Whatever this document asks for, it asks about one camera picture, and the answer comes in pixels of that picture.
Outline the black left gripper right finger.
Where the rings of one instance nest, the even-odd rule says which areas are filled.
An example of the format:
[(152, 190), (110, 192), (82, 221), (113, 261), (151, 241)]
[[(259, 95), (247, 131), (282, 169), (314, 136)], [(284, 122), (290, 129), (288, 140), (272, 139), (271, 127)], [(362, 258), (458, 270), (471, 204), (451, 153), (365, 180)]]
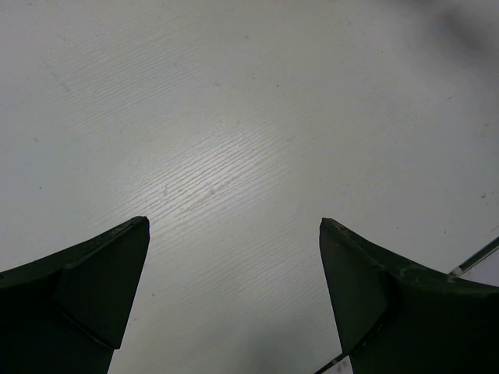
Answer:
[(319, 246), (353, 372), (497, 372), (497, 287), (420, 265), (331, 218)]

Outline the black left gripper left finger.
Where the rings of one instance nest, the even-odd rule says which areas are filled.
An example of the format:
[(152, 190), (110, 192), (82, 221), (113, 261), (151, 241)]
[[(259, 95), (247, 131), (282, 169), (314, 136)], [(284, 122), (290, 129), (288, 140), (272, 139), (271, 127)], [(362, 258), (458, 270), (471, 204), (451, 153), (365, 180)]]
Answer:
[(150, 242), (134, 217), (1, 273), (3, 373), (106, 373), (121, 345)]

